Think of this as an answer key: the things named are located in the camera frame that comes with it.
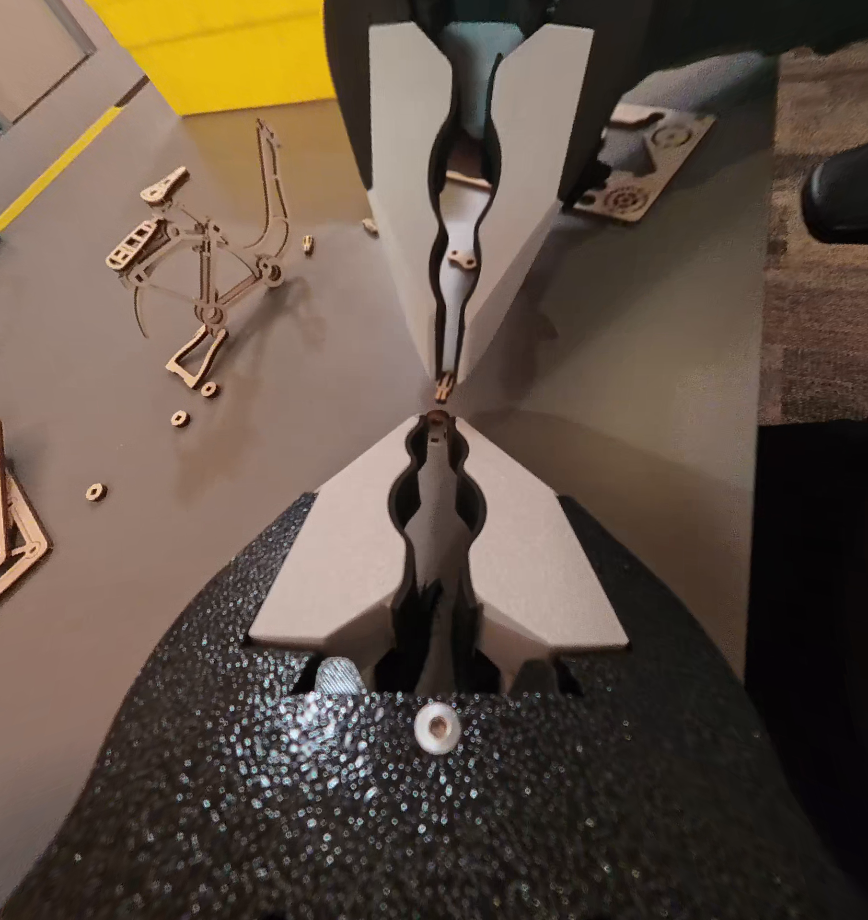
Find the wooden bicycle model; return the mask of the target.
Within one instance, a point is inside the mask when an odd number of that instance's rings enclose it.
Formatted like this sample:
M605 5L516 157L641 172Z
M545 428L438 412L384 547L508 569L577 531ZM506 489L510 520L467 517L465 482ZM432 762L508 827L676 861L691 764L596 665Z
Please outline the wooden bicycle model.
M278 288L284 281L282 255L289 243L289 211L285 202L278 154L280 144L262 119L255 122L264 204L264 227L248 245L232 242L220 223L197 217L179 201L190 179L187 167L141 190L150 216L129 232L106 256L105 265L133 293L133 313L141 333L148 333L142 316L147 293L159 293L193 309L196 334L167 362L166 369L191 390L216 393L208 375L228 339L230 310L254 289ZM188 251L197 257L197 293L184 293L154 281L166 259Z

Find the empty wooden sheet frame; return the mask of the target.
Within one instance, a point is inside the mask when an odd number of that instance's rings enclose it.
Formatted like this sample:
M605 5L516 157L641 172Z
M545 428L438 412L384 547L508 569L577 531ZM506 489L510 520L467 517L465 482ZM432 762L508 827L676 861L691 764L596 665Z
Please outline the empty wooden sheet frame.
M52 550L43 524L10 468L5 473L5 483L10 549L0 571L0 600L17 589L25 576Z

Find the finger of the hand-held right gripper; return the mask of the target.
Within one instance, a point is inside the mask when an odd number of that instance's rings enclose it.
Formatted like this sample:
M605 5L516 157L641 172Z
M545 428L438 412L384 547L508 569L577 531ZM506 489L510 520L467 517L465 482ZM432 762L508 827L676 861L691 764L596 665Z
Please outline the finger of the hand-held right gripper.
M486 141L497 152L490 192L447 195L448 251L472 249L478 269L441 266L445 371L462 384L495 338L561 210L558 190L593 39L549 25L499 56L489 86Z
M452 107L452 67L416 23L369 29L372 185L369 200L407 328L438 374L431 257L440 231L430 176Z

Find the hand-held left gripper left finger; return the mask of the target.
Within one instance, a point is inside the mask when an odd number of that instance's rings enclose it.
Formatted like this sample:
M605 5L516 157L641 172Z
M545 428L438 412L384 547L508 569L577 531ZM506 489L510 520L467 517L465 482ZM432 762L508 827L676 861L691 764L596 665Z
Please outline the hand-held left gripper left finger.
M277 646L392 646L393 604L414 575L414 549L391 509L409 471L412 416L318 490L253 622Z

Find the yellow floor tape line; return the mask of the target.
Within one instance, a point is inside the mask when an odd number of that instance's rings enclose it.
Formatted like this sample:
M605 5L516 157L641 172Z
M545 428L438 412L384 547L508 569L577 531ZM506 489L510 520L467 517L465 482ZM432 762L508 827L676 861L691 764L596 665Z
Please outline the yellow floor tape line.
M74 141L49 167L22 191L1 213L2 233L22 212L33 203L50 185L115 121L124 105L114 105L106 111Z

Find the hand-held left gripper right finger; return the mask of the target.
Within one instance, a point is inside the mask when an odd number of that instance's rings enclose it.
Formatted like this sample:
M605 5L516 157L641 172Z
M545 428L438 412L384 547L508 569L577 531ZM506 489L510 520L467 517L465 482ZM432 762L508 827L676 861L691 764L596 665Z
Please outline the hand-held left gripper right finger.
M456 512L470 533L458 607L472 650L621 650L624 627L560 497L467 421L451 418Z

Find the yellow plastic bin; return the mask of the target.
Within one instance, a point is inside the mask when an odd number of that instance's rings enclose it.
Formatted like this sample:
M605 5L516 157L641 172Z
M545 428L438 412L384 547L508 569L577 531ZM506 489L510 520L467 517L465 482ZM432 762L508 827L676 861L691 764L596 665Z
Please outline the yellow plastic bin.
M180 116L334 98L321 1L90 1Z

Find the person's dark upper clothing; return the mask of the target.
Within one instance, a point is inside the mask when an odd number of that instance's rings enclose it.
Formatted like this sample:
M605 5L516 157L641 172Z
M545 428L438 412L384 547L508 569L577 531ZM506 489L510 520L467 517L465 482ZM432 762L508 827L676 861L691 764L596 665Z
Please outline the person's dark upper clothing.
M830 54L868 40L868 1L659 1L633 86L648 75L716 56Z

